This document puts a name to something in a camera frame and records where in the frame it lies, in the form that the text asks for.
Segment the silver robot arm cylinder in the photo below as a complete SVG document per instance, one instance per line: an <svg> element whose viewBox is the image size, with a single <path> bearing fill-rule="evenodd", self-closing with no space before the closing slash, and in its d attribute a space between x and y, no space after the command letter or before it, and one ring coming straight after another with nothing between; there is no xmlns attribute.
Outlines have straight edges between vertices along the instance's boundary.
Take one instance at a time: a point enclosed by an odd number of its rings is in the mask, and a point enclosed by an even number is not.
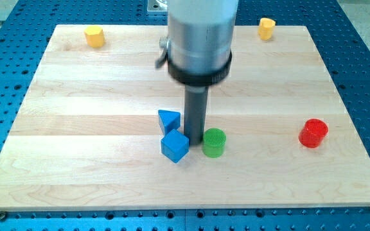
<svg viewBox="0 0 370 231"><path fill-rule="evenodd" d="M168 35L160 39L158 69L180 83L207 87L229 73L238 0L169 0Z"/></svg>

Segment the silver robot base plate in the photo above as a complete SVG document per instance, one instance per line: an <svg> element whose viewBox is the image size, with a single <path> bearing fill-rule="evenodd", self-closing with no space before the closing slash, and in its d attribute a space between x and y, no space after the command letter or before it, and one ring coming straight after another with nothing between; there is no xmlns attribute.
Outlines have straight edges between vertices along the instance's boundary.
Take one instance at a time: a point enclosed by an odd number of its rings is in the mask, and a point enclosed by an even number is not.
<svg viewBox="0 0 370 231"><path fill-rule="evenodd" d="M166 13L168 0L147 0L148 13Z"/></svg>

